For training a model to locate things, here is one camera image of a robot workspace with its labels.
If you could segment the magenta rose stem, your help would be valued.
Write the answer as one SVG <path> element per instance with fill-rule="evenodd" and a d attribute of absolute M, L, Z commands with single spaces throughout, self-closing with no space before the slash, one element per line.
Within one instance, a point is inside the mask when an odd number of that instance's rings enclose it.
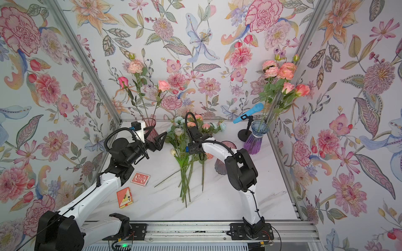
<path fill-rule="evenodd" d="M 136 97 L 133 95 L 131 89 L 129 88 L 130 85 L 129 85 L 128 78 L 121 76 L 118 78 L 118 81 L 119 81 L 119 85 L 120 85 L 121 89 L 124 90 L 126 92 L 126 94 L 128 95 L 132 106 L 135 107 L 135 109 L 139 113 L 139 115 L 141 117 L 143 117 L 141 111 L 139 110 Z"/>

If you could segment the pink flower stem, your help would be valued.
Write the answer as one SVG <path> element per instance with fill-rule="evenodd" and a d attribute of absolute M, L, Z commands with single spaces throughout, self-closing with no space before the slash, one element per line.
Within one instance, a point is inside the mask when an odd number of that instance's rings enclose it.
<path fill-rule="evenodd" d="M 280 115 L 290 109 L 297 98 L 307 96 L 310 92 L 311 88 L 308 85 L 299 84 L 294 86 L 288 82 L 284 83 L 281 98 L 278 100 L 275 108 L 275 114 Z"/>
<path fill-rule="evenodd" d="M 295 86 L 289 82 L 277 84 L 275 95 L 271 104 L 272 117 L 277 118 L 290 109 L 296 97 Z"/>
<path fill-rule="evenodd" d="M 297 70 L 296 63 L 300 60 L 300 57 L 298 54 L 295 54 L 293 56 L 292 62 L 286 62 L 282 64 L 278 71 L 277 78 L 279 79 L 285 79 L 287 81 L 291 81 L 295 75 L 295 72 Z"/>
<path fill-rule="evenodd" d="M 144 78 L 144 70 L 146 70 L 146 67 L 140 60 L 136 58 L 134 53 L 129 54 L 129 60 L 130 62 L 127 71 L 133 76 L 133 84 L 136 89 L 136 96 L 133 95 L 133 92 L 130 88 L 127 89 L 127 93 L 131 99 L 131 104 L 135 106 L 141 118 L 142 119 L 148 118 L 149 116 L 147 112 L 147 107 L 144 101 L 145 93 L 143 93 L 141 90 L 141 88 L 147 82 L 146 79 Z M 140 108 L 138 106 L 139 103 L 142 103 L 143 105 L 145 116 L 140 112 Z"/>
<path fill-rule="evenodd" d="M 267 60 L 262 65 L 263 76 L 266 83 L 263 87 L 263 91 L 259 94 L 261 102 L 264 104 L 261 122 L 265 123 L 267 126 L 271 123 L 274 105 L 277 99 L 276 83 L 281 68 L 281 59 L 280 55 L 277 54 L 273 60 Z"/>

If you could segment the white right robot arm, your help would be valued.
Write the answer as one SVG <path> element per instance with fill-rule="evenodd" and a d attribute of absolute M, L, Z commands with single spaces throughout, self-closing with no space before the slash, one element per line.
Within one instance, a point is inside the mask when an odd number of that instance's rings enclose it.
<path fill-rule="evenodd" d="M 189 154 L 204 156 L 211 154 L 225 164 L 227 177 L 231 186 L 239 192 L 243 212 L 242 223 L 230 225 L 233 240 L 267 240 L 274 241 L 274 232 L 260 214 L 256 200 L 256 183 L 258 172 L 245 149 L 231 149 L 212 136 L 202 134 L 198 129 L 197 119 L 192 112 L 185 115 L 185 130 L 189 136 L 186 151 Z"/>

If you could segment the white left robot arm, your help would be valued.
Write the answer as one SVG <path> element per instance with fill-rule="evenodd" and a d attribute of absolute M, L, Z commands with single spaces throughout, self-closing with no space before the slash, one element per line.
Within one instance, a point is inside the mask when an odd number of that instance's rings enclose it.
<path fill-rule="evenodd" d="M 111 155 L 108 168 L 83 194 L 60 210 L 47 211 L 40 217 L 33 237 L 36 251 L 81 251 L 108 237 L 123 240 L 134 234 L 130 218 L 119 213 L 93 226 L 84 223 L 105 199 L 130 180 L 134 165 L 149 158 L 148 150 L 162 150 L 167 133 L 149 141 L 147 137 L 153 129 L 143 121 L 134 121 L 130 127 L 119 128 L 105 138 L 104 148 Z"/>

